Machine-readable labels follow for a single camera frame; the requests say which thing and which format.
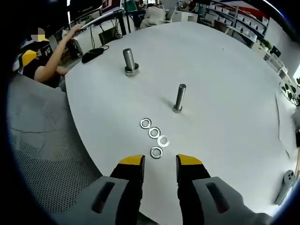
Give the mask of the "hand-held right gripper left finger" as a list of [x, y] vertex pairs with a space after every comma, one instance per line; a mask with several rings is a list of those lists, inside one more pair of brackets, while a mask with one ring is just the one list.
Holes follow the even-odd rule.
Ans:
[[56, 213], [58, 225], [135, 225], [143, 196], [144, 155], [122, 159], [110, 176], [81, 191], [68, 210]]

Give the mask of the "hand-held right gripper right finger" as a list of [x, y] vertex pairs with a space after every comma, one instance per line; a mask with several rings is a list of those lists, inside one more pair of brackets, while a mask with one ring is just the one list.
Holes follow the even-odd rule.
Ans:
[[269, 225], [272, 217], [245, 206], [242, 195], [212, 177], [199, 159], [176, 156], [177, 196], [185, 225]]

